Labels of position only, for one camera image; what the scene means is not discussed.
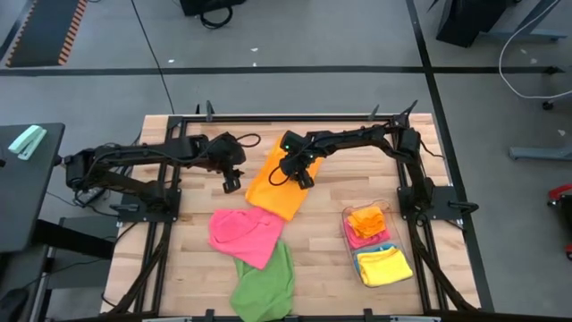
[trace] wooden table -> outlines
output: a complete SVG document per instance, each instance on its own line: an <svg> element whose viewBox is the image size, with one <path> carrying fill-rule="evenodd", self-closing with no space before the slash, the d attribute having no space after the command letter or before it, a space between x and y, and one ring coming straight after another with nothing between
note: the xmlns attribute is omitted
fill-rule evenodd
<svg viewBox="0 0 572 322"><path fill-rule="evenodd" d="M168 115L148 115L141 142L163 142L167 118ZM433 117L430 114L412 114L410 121L411 126L421 133L427 147L434 153L441 153ZM286 130L304 135L306 131L353 130L361 125L371 123L190 124L188 134L204 133L213 138L224 131L237 137L256 132L261 135L262 141L255 148L246 148L247 161L239 166L245 172L240 178L242 188L232 194L223 193L220 174L207 173L199 168L182 169L181 212L172 229L160 315L204 316L206 309L214 309L217 316L235 316L229 298L237 284L236 271L230 256L213 250L207 243L210 216L218 208L251 208L244 199L244 193L262 168L272 145ZM446 185L449 177L443 160L431 157L424 151L422 158L427 175L437 185ZM150 181L156 179L157 171L157 165L136 166L133 177ZM292 314L361 315L363 308L372 308L374 314L422 312L415 277L383 287L365 287L358 280L342 239L341 211L344 208L386 200L391 208L386 209L386 216L390 218L388 226L393 233L390 242L404 250L413 268L407 224L399 213L398 186L395 160L385 156L378 148L342 150L324 160L315 178L315 187L282 233L282 239L291 248L296 274ZM105 289L105 297L110 302L117 302L139 273L147 225L137 225L115 248ZM433 221L433 234L443 272L466 300L478 307L475 281L462 232L448 223ZM432 306L437 308L433 279L428 278L427 282ZM150 307L154 284L147 284L144 309ZM102 311L109 309L103 304Z"/></svg>

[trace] clear plastic bin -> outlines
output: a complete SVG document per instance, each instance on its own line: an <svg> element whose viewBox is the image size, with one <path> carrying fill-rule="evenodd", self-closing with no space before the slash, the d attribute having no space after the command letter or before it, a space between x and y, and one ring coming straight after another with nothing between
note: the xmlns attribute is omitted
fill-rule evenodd
<svg viewBox="0 0 572 322"><path fill-rule="evenodd" d="M385 219L385 229L389 232L389 235L390 235L389 239L386 241L381 241L381 242L377 242L374 244L366 245L364 247L360 247L357 249L352 249L350 247L348 235L347 235L346 229L344 227L344 221L351 215L352 212L354 212L356 210L363 209L363 208L369 208L369 207L378 207L382 210L383 217ZM397 247L399 250L401 250L401 252L403 253L403 255L406 258L406 261L408 262L409 267L411 267L411 265L409 264L410 260L407 258L406 251L403 248L403 244L402 244L401 239L400 239L400 234L397 230L397 227L394 224L396 220L402 220L400 218L400 214L392 212L390 203L387 201L384 201L384 200L377 200L377 201L372 202L371 204L364 205L361 207L348 207L348 208L343 209L343 211L341 212L341 232L342 232L342 235L344 236L344 243L346 244L346 250L348 252L349 258L351 259L351 263L352 263L352 266L354 267L354 271L356 272L356 278L358 278L359 281L361 281L362 283L364 281L362 280L361 274L359 272L359 268L356 267L354 265L354 263L357 260L357 253L359 253L360 251L363 251L363 250L379 249L383 245L392 244L395 247ZM365 287L383 287L384 285L370 286L370 285L364 284L364 286Z"/></svg>

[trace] blue cloth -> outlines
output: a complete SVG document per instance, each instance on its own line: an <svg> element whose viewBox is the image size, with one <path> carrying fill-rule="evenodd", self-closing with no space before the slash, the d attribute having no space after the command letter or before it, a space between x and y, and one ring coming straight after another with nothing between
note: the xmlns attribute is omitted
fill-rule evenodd
<svg viewBox="0 0 572 322"><path fill-rule="evenodd" d="M376 247L374 249L369 249L369 250L356 250L354 251L354 265L356 266L356 270L358 273L360 273L359 271L359 263L358 263L358 254L363 254L363 253L367 253L367 252L376 252L376 251L382 251L382 250L388 250L391 247L393 248L398 248L397 246L395 246L392 243L386 243L383 244L381 247Z"/></svg>

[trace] orange towel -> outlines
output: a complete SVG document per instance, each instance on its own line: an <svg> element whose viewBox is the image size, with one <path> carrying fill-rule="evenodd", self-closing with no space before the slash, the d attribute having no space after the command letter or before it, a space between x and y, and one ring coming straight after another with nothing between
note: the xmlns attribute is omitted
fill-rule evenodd
<svg viewBox="0 0 572 322"><path fill-rule="evenodd" d="M273 186L268 182L268 176L272 170L278 166L280 159L286 156L286 152L280 148L281 141L282 137L276 141L276 144L274 144L272 151L270 151L266 159L265 166L248 187L246 199L250 204L273 212L283 219L290 221L302 205L309 189L301 190L298 183L293 180L288 180L280 186ZM322 158L318 158L307 169L312 178L315 178L315 174L318 172L322 161ZM274 171L272 182L283 182L285 179L286 175L283 174L280 169Z"/></svg>
<svg viewBox="0 0 572 322"><path fill-rule="evenodd" d="M385 230L383 212L376 206L352 212L348 221L356 236L361 238L369 238Z"/></svg>

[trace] folded towel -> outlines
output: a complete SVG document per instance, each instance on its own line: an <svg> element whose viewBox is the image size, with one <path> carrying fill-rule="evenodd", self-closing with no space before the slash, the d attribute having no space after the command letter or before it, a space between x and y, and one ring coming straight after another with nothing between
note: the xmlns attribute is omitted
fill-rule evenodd
<svg viewBox="0 0 572 322"><path fill-rule="evenodd" d="M380 246L380 247L375 247L375 248L372 248L372 249L356 250L356 251L354 252L354 266L356 266L357 272L360 273L359 263L358 263L358 254L365 254L365 253L377 252L377 251L381 251L381 250L388 250L388 249L390 249L391 247L397 249L397 246L395 246L394 244L392 244L392 243L386 243L386 244L383 244L383 245Z"/></svg>
<svg viewBox="0 0 572 322"><path fill-rule="evenodd" d="M357 254L359 273L367 286L395 283L413 275L405 256L397 248Z"/></svg>
<svg viewBox="0 0 572 322"><path fill-rule="evenodd" d="M294 265L286 244L278 241L265 270L256 270L239 259L234 264L239 285L231 296L231 306L243 321L282 320L290 313Z"/></svg>
<svg viewBox="0 0 572 322"><path fill-rule="evenodd" d="M280 186L273 186L268 182L270 173L279 166L280 159L286 156L286 152L280 148L281 141L282 138L276 141L266 159L265 166L248 187L246 199L250 204L264 208L290 221L302 205L309 190L301 190L298 183L293 180L288 180ZM315 178L315 174L318 172L322 161L322 158L318 158L307 169L312 178ZM280 168L272 174L272 182L279 183L285 179L286 175Z"/></svg>
<svg viewBox="0 0 572 322"><path fill-rule="evenodd" d="M208 223L208 243L258 269L264 269L284 221L262 208L216 210Z"/></svg>
<svg viewBox="0 0 572 322"><path fill-rule="evenodd" d="M348 237L348 244L352 250L357 250L365 246L374 245L380 242L385 242L391 238L390 231L387 229L369 238L357 237L356 233L349 225L348 219L345 219L343 221L343 228L346 231L346 237Z"/></svg>
<svg viewBox="0 0 572 322"><path fill-rule="evenodd" d="M385 230L385 218L377 206L352 211L348 220L356 236L361 238L369 238Z"/></svg>

